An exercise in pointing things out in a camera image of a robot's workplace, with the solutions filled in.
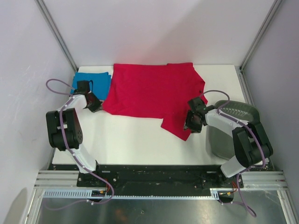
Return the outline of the red t shirt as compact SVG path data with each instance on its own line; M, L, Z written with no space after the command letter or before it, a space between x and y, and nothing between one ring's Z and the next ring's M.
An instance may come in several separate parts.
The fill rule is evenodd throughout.
M110 90L103 103L112 115L162 119L161 127L186 141L188 101L205 88L193 63L167 65L114 64Z

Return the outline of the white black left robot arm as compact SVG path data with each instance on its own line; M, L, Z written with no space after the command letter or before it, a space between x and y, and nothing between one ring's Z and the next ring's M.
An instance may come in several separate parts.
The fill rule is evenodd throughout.
M92 186L103 182L103 174L96 171L98 163L83 144L83 131L78 114L84 110L96 113L102 109L100 101L90 84L92 81L78 81L67 102L55 111L46 113L49 143L53 148L68 154L76 163L80 173L88 174L87 181Z

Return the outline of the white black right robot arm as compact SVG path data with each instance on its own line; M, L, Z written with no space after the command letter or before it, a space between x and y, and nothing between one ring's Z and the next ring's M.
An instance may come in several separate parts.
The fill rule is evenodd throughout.
M250 170L264 168L266 159L273 155L273 148L259 118L247 119L237 113L236 101L207 106L196 97L188 101L190 109L185 119L185 129L200 133L204 126L216 128L228 135L233 142L234 156L219 168L215 181L220 187L227 187L233 176Z

